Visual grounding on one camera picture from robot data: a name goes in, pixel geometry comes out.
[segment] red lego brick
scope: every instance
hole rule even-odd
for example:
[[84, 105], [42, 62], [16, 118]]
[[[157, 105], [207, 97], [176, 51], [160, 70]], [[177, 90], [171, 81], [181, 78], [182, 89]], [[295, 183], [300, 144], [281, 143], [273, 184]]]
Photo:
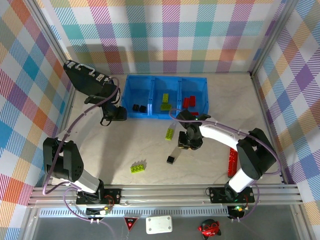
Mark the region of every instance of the red lego brick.
[[187, 109], [189, 107], [189, 98], [185, 97], [183, 100], [183, 106], [184, 109]]
[[195, 107], [196, 106], [196, 96], [190, 96], [189, 106], [190, 107]]
[[230, 147], [228, 178], [232, 178], [237, 173], [238, 152]]

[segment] black mounting plate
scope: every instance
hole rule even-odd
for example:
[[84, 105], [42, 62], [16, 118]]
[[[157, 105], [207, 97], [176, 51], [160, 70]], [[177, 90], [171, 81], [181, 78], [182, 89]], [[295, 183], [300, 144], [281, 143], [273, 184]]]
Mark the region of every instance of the black mounting plate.
[[248, 199], [248, 203], [255, 202], [254, 192], [252, 188], [249, 186], [246, 187], [234, 201], [230, 201], [227, 198], [224, 187], [210, 187], [209, 195], [210, 195], [210, 202], [212, 204], [234, 204], [234, 203], [245, 204], [247, 203], [246, 197]]
[[[97, 202], [96, 200], [92, 199], [91, 197], [87, 197], [82, 194], [81, 191], [77, 193], [78, 197], [76, 198], [75, 204], [77, 205], [109, 205], [109, 197], [104, 197], [101, 202]], [[121, 199], [121, 189], [120, 188], [105, 188], [104, 189], [104, 196], [110, 195], [114, 199], [114, 204], [119, 204]]]

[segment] gray floor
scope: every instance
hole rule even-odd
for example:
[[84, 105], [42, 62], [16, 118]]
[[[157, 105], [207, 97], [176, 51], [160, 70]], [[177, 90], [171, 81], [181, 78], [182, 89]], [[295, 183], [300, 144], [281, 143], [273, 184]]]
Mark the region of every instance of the gray floor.
[[[244, 132], [260, 128], [267, 133], [249, 74], [173, 75], [207, 78], [208, 114], [220, 123]], [[123, 92], [127, 75], [117, 77]], [[86, 98], [77, 92], [69, 123], [82, 112]], [[173, 120], [129, 118], [104, 127], [93, 122], [95, 126], [80, 148], [85, 169], [105, 184], [225, 184], [229, 180], [230, 148], [213, 139], [204, 139], [202, 147], [196, 151], [181, 151], [173, 165], [166, 162], [177, 147], [179, 131], [185, 131], [177, 123], [173, 139], [165, 140], [172, 123]], [[145, 171], [131, 174], [130, 167], [138, 164], [144, 164]], [[274, 164], [269, 171], [277, 169]], [[258, 183], [280, 184], [281, 178], [272, 175]]]
[[[217, 240], [298, 240], [289, 206], [259, 206], [243, 222], [231, 223], [227, 217], [212, 217], [220, 222]], [[145, 218], [139, 219], [130, 232], [122, 217], [106, 218], [105, 225], [89, 224], [75, 217], [39, 218], [34, 240], [201, 240], [197, 227], [208, 217], [173, 218], [173, 231], [148, 235]]]

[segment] blue plastic bin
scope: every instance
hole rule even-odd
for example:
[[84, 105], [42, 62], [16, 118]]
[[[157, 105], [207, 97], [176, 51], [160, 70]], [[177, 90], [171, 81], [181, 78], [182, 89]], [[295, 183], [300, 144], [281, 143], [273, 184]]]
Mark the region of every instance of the blue plastic bin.
[[[169, 94], [168, 104], [177, 109], [182, 109], [184, 98], [195, 96], [195, 107], [188, 110], [200, 115], [208, 113], [208, 87], [204, 77], [128, 75], [122, 106], [130, 118], [170, 119], [169, 111], [161, 111], [163, 94]], [[146, 106], [147, 112], [133, 111], [134, 104]]]

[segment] plaid wall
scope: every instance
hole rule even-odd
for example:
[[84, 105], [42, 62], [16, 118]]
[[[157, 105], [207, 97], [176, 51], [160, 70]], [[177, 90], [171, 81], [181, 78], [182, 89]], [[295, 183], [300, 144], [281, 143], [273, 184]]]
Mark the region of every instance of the plaid wall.
[[320, 1], [300, 0], [258, 73], [268, 121], [291, 183], [320, 239]]
[[0, 0], [0, 240], [14, 240], [33, 186], [42, 143], [55, 136], [71, 83], [22, 0]]
[[67, 56], [112, 74], [247, 72], [286, 0], [38, 0]]

